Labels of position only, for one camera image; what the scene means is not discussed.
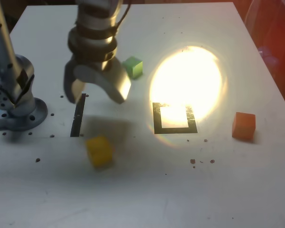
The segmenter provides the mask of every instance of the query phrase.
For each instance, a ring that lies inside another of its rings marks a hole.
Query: table surface
[[[85,136],[71,138],[75,105],[60,96],[75,18],[76,6],[27,7],[11,34],[49,115],[0,132],[0,228],[285,228],[285,102],[234,5],[133,5],[117,57],[144,74],[122,105],[86,85]],[[154,134],[153,102],[190,103],[198,133]],[[256,115],[253,143],[231,137],[235,112]],[[115,148],[101,171],[85,148],[97,134]]]

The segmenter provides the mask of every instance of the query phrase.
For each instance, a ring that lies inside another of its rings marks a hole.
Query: robotic arm
[[[64,90],[76,103],[85,83],[102,87],[121,104],[127,98],[131,82],[115,57],[115,35],[126,16],[116,23],[122,0],[78,0],[76,26],[68,36],[73,53],[66,64]],[[48,114],[46,104],[34,98],[31,88],[34,67],[25,57],[15,55],[0,5],[0,130],[24,131],[36,127]]]
[[[76,103],[85,83],[102,87],[108,96],[121,104],[131,86],[127,72],[115,57],[115,35],[127,14],[116,23],[122,0],[78,0],[76,26],[68,36],[73,56],[66,64],[64,89],[68,100]]]

